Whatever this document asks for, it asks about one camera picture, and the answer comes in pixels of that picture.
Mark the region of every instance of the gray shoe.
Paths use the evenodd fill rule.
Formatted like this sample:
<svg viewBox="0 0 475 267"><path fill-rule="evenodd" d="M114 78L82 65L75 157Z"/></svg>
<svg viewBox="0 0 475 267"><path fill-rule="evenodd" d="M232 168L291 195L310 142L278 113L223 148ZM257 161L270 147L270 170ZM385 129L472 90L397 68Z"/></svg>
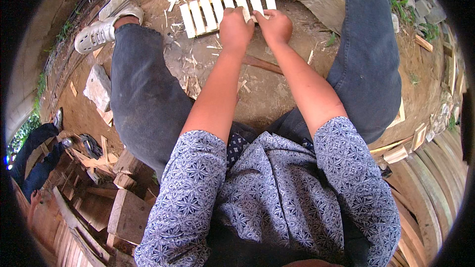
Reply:
<svg viewBox="0 0 475 267"><path fill-rule="evenodd" d="M61 140L61 143L62 143L65 147L71 147L71 146L73 146L73 141L72 141L71 138L69 138L69 137L63 138L63 140Z"/></svg>
<svg viewBox="0 0 475 267"><path fill-rule="evenodd" d="M53 119L53 125L58 128L59 132L63 130L63 108L59 108L56 112L56 116Z"/></svg>

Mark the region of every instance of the patterned shirt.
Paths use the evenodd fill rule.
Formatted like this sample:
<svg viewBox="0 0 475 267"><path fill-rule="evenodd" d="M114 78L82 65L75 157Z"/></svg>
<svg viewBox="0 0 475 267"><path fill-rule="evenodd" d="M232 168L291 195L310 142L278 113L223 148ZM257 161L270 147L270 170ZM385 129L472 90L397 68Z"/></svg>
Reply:
<svg viewBox="0 0 475 267"><path fill-rule="evenodd" d="M264 132L227 168L226 145L205 131L178 139L140 246L138 266L202 266L213 209L242 239L343 256L340 204L386 266L401 236L398 210L370 152L345 117L314 135L314 151ZM328 186L308 169L324 172Z"/></svg>

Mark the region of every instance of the dark patterned fabric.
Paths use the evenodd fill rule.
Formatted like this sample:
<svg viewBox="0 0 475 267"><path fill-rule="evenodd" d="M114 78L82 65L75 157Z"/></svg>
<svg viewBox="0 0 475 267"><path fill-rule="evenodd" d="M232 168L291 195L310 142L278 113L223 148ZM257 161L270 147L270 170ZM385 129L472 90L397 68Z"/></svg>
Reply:
<svg viewBox="0 0 475 267"><path fill-rule="evenodd" d="M138 266L202 266L210 255L213 208L242 239L342 258L340 204L371 242L368 265L386 266L401 225L364 140L347 118L336 117L313 142L314 152L265 132L226 169L222 140L205 131L184 133L135 250ZM307 172L315 165L332 188Z"/></svg>

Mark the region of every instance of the hand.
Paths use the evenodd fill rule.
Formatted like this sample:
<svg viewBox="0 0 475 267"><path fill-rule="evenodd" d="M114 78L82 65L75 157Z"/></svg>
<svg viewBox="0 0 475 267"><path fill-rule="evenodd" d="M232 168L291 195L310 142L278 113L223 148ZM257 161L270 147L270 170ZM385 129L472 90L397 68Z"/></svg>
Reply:
<svg viewBox="0 0 475 267"><path fill-rule="evenodd" d="M219 35L223 49L246 52L247 45L254 34L254 21L244 21L243 7L227 7L224 10L223 21L219 24Z"/></svg>
<svg viewBox="0 0 475 267"><path fill-rule="evenodd" d="M38 203L41 202L41 192L38 191L38 190L34 190L31 193L30 199L31 199L31 205L32 206L38 205Z"/></svg>
<svg viewBox="0 0 475 267"><path fill-rule="evenodd" d="M258 20L262 35L271 49L278 44L288 44L292 36L292 21L286 15L275 9L264 9L264 14L270 15L268 20L258 11L252 14Z"/></svg>

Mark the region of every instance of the leg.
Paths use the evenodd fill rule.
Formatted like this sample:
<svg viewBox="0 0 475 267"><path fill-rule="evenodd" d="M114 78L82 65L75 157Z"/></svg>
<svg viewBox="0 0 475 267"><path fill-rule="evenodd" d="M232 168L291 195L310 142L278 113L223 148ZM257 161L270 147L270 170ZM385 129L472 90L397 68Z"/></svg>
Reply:
<svg viewBox="0 0 475 267"><path fill-rule="evenodd" d="M17 182L18 186L21 187L23 181L25 180L25 169L27 165L27 160L30 157L31 153L39 147L45 140L50 137L57 136L59 134L58 129L52 124L43 124L35 130L31 131L28 135L27 140L21 147L21 150L18 152L15 162L13 163L13 168L9 170L10 176Z"/></svg>
<svg viewBox="0 0 475 267"><path fill-rule="evenodd" d="M22 186L20 186L21 191L27 198L28 202L31 202L31 193L34 190L41 189L45 181L48 179L49 173L55 169L63 151L63 144L58 142L57 144L53 145L53 150L43 158L43 162L37 163L35 167L33 167Z"/></svg>
<svg viewBox="0 0 475 267"><path fill-rule="evenodd" d="M389 0L346 0L340 50L327 80L367 144L377 140L401 104L399 51Z"/></svg>
<svg viewBox="0 0 475 267"><path fill-rule="evenodd" d="M137 24L116 29L111 78L114 123L128 150L155 169L158 181L191 110L191 101L170 74L162 52L163 39L157 31Z"/></svg>

